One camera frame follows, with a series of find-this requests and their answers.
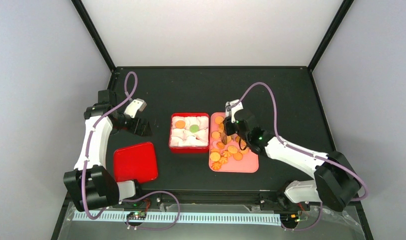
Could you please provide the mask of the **pink tray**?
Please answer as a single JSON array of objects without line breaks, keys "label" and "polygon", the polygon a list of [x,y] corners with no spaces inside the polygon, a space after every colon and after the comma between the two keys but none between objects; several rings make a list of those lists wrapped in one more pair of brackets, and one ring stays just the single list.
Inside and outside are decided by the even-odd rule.
[{"label": "pink tray", "polygon": [[[224,145],[220,140],[220,132],[224,131],[223,124],[216,124],[215,117],[226,117],[224,112],[215,112],[210,117],[210,132],[209,132],[209,168],[212,170],[212,164],[218,162],[221,157],[226,157],[228,163],[223,164],[220,170],[212,170],[215,172],[226,173],[254,173],[259,169],[259,158],[251,152],[246,146],[246,143],[237,135],[227,136],[228,143]],[[243,159],[237,161],[233,158],[233,154],[240,152],[243,154]]]}]

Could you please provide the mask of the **orange round sandwich cookie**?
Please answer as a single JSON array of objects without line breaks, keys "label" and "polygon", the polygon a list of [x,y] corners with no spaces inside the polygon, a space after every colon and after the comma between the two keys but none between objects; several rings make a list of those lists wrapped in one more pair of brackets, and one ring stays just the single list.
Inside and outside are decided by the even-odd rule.
[{"label": "orange round sandwich cookie", "polygon": [[177,129],[184,129],[186,126],[186,122],[184,120],[178,120],[174,123],[174,127]]}]

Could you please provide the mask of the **green sandwich cookie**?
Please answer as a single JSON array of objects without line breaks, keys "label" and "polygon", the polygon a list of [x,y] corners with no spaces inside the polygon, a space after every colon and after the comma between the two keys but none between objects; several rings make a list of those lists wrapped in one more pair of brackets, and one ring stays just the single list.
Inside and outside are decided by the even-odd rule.
[{"label": "green sandwich cookie", "polygon": [[193,125],[191,125],[190,127],[189,127],[189,131],[191,132],[191,133],[197,133],[198,131],[200,130],[200,126],[199,125],[197,125],[197,124],[193,124]]}]

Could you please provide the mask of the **red cookie tin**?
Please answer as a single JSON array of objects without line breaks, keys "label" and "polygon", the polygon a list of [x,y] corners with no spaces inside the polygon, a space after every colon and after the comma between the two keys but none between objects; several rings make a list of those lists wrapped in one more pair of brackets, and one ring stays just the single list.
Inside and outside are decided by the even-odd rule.
[{"label": "red cookie tin", "polygon": [[171,134],[171,123],[172,123],[172,117],[173,116],[208,116],[209,118],[209,133],[210,133],[210,116],[208,113],[205,112],[177,112],[172,114],[171,120],[170,120],[170,133],[169,133],[169,141],[168,141],[168,146],[171,150],[172,153],[175,154],[199,154],[199,153],[206,153],[209,150],[210,144],[209,144],[209,133],[208,133],[208,146],[207,147],[178,147],[178,148],[173,148],[170,147],[170,134]]}]

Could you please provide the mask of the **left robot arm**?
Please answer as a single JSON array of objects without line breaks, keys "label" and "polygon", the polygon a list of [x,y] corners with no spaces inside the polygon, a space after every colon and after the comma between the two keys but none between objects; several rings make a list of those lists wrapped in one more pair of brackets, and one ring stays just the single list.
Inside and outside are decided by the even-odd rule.
[{"label": "left robot arm", "polygon": [[111,207],[136,194],[136,179],[118,182],[108,172],[107,146],[113,130],[125,130],[140,137],[152,134],[149,122],[136,117],[146,105],[139,98],[117,103],[114,91],[101,90],[98,102],[84,112],[85,135],[81,153],[73,170],[63,176],[63,183],[79,212]]}]

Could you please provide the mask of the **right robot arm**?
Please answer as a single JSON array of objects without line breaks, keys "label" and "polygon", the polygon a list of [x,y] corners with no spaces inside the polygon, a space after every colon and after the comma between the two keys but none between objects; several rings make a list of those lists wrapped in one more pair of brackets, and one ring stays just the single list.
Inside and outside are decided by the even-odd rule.
[{"label": "right robot arm", "polygon": [[345,156],[338,152],[316,152],[287,142],[274,132],[262,129],[247,110],[227,111],[225,133],[239,137],[239,146],[254,154],[283,162],[310,176],[310,180],[292,180],[277,193],[276,204],[284,210],[295,203],[322,203],[341,212],[354,199],[362,182],[348,167],[340,164]]}]

